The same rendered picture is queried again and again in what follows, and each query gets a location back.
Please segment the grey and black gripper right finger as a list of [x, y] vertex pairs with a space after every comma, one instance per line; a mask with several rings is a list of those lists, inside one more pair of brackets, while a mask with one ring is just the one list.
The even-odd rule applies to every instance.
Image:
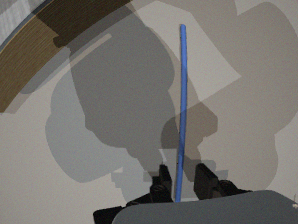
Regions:
[[238, 189], [229, 180], [219, 181], [218, 177], [204, 163], [196, 165], [193, 189], [199, 200], [251, 192], [251, 190]]

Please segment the blue cable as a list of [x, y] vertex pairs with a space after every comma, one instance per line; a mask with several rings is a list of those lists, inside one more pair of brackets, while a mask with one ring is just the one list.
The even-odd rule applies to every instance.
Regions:
[[185, 134], [186, 134], [186, 112], [187, 112], [187, 44], [186, 26], [182, 24], [181, 29], [181, 116], [180, 116], [180, 137], [177, 168], [177, 182], [175, 202], [180, 202], [181, 187], [184, 164]]

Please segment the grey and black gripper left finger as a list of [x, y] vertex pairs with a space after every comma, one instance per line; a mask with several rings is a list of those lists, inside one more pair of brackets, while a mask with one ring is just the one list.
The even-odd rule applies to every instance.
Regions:
[[[143, 203], [173, 202], [171, 198], [172, 179], [165, 165], [159, 165], [159, 176], [152, 176], [150, 193], [134, 199], [126, 204], [126, 207]], [[112, 224], [115, 216], [126, 207], [112, 207], [96, 210], [93, 213], [94, 224]]]

